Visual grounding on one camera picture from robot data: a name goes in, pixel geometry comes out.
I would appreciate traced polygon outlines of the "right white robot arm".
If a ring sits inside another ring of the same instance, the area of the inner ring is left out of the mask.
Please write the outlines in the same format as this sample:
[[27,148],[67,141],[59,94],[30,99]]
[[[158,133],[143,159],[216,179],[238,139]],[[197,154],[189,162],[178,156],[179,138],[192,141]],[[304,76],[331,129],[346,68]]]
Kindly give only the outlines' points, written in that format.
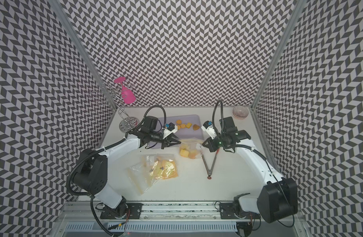
[[219,150],[237,154],[253,171],[255,180],[260,185],[253,192],[239,194],[233,199],[233,212],[243,219],[249,214],[258,214],[266,223],[281,222],[298,213],[298,186],[292,178],[286,178],[278,172],[255,146],[251,136],[245,130],[238,130],[232,117],[224,117],[223,101],[220,99],[214,109],[220,109],[220,129],[215,120],[204,122],[202,130],[209,137],[202,146],[210,152]]

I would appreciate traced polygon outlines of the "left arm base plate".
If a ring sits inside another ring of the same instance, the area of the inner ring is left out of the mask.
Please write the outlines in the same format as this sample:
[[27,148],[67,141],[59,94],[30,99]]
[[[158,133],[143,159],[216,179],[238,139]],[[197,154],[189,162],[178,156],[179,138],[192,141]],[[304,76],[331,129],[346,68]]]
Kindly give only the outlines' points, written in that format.
[[103,220],[140,219],[142,207],[143,207],[142,203],[120,204],[115,209],[112,209],[108,206],[104,206],[100,218]]

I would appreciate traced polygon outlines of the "red metal tongs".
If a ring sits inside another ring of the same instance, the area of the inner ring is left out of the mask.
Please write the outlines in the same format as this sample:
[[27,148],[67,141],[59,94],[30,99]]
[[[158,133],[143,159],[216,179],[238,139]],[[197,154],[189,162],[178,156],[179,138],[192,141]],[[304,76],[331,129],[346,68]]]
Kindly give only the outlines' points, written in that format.
[[205,170],[207,172],[207,179],[208,180],[212,179],[212,174],[213,174],[213,170],[214,170],[214,167],[215,167],[215,164],[216,164],[216,160],[217,160],[217,156],[218,156],[219,151],[220,151],[220,149],[216,150],[215,156],[213,158],[213,161],[212,161],[212,164],[211,164],[210,167],[208,167],[207,159],[205,158],[204,154],[201,154],[201,157],[202,157],[202,160],[203,160],[203,163],[204,163],[204,167],[205,167]]

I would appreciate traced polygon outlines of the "clear resealable bag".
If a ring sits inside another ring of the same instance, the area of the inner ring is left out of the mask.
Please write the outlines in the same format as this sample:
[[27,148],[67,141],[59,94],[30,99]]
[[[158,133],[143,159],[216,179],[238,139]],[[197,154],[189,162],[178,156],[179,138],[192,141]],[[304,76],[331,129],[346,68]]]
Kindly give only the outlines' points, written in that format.
[[179,155],[189,159],[202,158],[202,143],[200,139],[183,139],[179,146]]

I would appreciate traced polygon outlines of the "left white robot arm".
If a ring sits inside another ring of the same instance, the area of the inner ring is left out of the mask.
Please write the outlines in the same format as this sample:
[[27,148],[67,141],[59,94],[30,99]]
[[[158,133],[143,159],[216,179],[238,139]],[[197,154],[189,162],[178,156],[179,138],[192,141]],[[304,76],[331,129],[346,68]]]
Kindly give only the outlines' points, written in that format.
[[121,157],[149,143],[159,144],[162,149],[180,144],[175,135],[178,128],[163,117],[160,130],[156,130],[158,118],[145,113],[137,126],[125,133],[123,139],[98,150],[87,149],[67,177],[66,189],[73,196],[97,198],[104,211],[114,218],[127,212],[126,199],[109,184],[109,166]]

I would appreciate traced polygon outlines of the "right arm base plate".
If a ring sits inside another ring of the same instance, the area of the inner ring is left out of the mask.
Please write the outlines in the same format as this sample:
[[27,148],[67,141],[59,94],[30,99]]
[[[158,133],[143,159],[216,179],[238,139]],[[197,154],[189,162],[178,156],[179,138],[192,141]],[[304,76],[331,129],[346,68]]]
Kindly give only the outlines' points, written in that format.
[[221,219],[247,219],[258,220],[260,215],[255,212],[243,211],[240,207],[234,207],[232,202],[218,202],[215,205]]

